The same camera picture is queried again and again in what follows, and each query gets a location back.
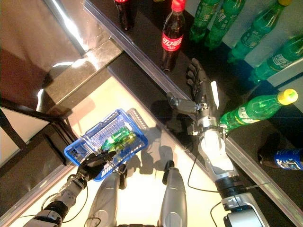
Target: yellow bottle cap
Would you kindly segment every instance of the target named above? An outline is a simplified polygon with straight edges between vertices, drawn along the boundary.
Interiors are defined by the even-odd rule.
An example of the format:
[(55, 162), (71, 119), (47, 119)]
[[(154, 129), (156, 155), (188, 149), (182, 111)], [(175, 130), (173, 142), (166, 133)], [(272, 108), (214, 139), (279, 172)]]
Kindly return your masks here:
[(298, 93), (293, 89), (286, 89), (278, 94), (278, 101), (282, 105), (289, 105), (298, 99)]
[(278, 0), (278, 2), (279, 2), (282, 6), (288, 6), (290, 3), (292, 3), (292, 0)]

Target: red label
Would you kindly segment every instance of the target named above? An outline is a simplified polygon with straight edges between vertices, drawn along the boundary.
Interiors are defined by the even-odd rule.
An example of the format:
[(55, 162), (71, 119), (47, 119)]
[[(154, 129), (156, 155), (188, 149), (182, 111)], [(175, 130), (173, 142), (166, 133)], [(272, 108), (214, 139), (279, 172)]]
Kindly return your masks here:
[(171, 39), (162, 33), (162, 47), (167, 51), (177, 51), (181, 46), (182, 38), (183, 35), (177, 39)]

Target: bottle label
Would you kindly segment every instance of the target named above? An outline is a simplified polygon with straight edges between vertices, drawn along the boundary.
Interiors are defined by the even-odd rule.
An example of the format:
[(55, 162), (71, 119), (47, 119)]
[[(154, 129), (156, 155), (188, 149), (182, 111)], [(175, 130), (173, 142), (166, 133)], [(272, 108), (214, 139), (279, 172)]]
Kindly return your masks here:
[(162, 47), (167, 51), (177, 51), (181, 46), (182, 38), (183, 35), (177, 39), (171, 39), (162, 33)]
[(205, 2), (202, 2), (197, 8), (194, 24), (197, 25), (198, 22), (207, 22), (211, 19), (212, 15), (216, 11), (218, 3), (213, 6), (208, 5)]
[(260, 42), (264, 35), (259, 34), (258, 31), (253, 30), (250, 28), (247, 32), (245, 32), (241, 37), (241, 42), (244, 46), (253, 49), (255, 48)]
[(272, 70), (278, 72), (292, 64), (293, 61), (287, 60), (281, 53), (279, 53), (268, 59), (267, 63)]
[(301, 149), (283, 149), (275, 154), (276, 164), (283, 169), (303, 170), (300, 162)]
[(243, 121), (244, 123), (246, 124), (252, 124), (254, 122), (258, 122), (259, 120), (254, 120), (254, 119), (251, 119), (248, 114), (246, 113), (246, 109), (244, 106), (242, 107), (239, 107), (239, 110), (238, 110), (238, 115), (240, 117), (240, 120)]
[(221, 8), (214, 21), (214, 25), (220, 30), (227, 30), (233, 24), (237, 15), (238, 14), (228, 15), (224, 12), (224, 9)]

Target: red bottle cap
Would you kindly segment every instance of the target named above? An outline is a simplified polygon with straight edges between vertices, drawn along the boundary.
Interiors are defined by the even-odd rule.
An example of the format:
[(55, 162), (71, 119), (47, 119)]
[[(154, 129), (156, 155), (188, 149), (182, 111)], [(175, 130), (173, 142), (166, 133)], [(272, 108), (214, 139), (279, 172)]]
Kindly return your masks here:
[(182, 12), (185, 9), (185, 0), (172, 0), (171, 9), (175, 12)]

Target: wire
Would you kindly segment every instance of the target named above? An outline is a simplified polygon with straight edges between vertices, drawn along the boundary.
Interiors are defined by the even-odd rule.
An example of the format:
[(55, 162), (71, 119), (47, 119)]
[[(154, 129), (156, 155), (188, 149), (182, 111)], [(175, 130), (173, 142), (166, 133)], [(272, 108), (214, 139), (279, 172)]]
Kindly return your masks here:
[(86, 185), (86, 199), (85, 199), (85, 202), (84, 202), (82, 208), (79, 210), (79, 212), (78, 212), (72, 219), (70, 219), (70, 220), (68, 220), (68, 221), (64, 221), (63, 223), (70, 222), (70, 221), (74, 220), (74, 219), (77, 217), (77, 215), (80, 214), (80, 212), (83, 210), (83, 208), (84, 208), (84, 206), (85, 206), (85, 204), (86, 204), (86, 202), (87, 202), (87, 198), (88, 198), (88, 197), (89, 197), (89, 188), (88, 188), (88, 186)]
[(205, 189), (195, 188), (195, 187), (189, 185), (189, 179), (190, 179), (191, 173), (193, 172), (195, 163), (196, 163), (196, 161), (197, 161), (197, 157), (198, 157), (198, 154), (196, 155), (196, 158), (195, 158), (195, 161), (194, 161), (194, 163), (193, 163), (193, 166), (191, 167), (191, 170), (190, 170), (190, 173), (189, 173), (189, 176), (188, 176), (188, 180), (187, 180), (187, 185), (188, 185), (190, 188), (193, 188), (193, 189), (196, 189), (196, 190), (199, 190), (199, 191), (219, 193), (219, 192), (217, 192), (217, 191), (211, 191), (211, 190), (205, 190)]
[(252, 188), (257, 188), (257, 187), (260, 187), (260, 186), (268, 184), (268, 183), (271, 183), (271, 181), (266, 182), (266, 183), (256, 184), (256, 185), (253, 185), (253, 186), (249, 186), (249, 187), (246, 187), (246, 189), (249, 190), (249, 189), (252, 189)]
[(86, 221), (84, 222), (84, 226), (83, 226), (83, 227), (85, 227), (85, 224), (86, 224), (86, 222), (87, 222), (89, 219), (98, 219), (98, 220), (99, 220), (99, 223), (96, 224), (95, 227), (97, 227), (97, 226), (101, 223), (101, 219), (100, 219), (100, 218), (87, 218)]
[(49, 198), (55, 196), (56, 194), (57, 194), (57, 193), (48, 196), (48, 197), (43, 201), (43, 203), (42, 203), (42, 205), (41, 205), (41, 210), (43, 210), (43, 207), (44, 207), (44, 204), (46, 203), (46, 201), (47, 201)]
[(31, 216), (36, 216), (36, 214), (25, 215), (25, 216), (21, 216), (21, 217), (19, 217), (19, 218), (26, 218), (26, 217), (31, 217)]
[(210, 210), (210, 216), (212, 217), (212, 220), (213, 220), (214, 225), (215, 225), (216, 227), (218, 227), (218, 226), (217, 226), (216, 222), (214, 221), (214, 218), (213, 218), (213, 215), (212, 215), (212, 211), (213, 211), (213, 209), (214, 209), (216, 206), (218, 206), (220, 203), (221, 203), (221, 202), (218, 202), (218, 203), (217, 203), (216, 205), (214, 205), (213, 208), (211, 208), (211, 210)]

